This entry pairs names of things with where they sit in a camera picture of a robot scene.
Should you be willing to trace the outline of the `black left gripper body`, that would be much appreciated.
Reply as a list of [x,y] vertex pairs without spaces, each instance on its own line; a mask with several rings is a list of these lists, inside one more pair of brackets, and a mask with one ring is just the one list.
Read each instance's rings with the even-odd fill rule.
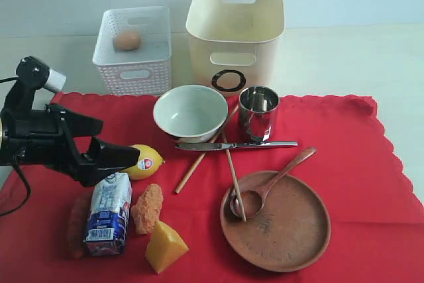
[[41,164],[79,182],[81,154],[64,120],[67,110],[57,103],[24,117],[1,110],[1,165]]

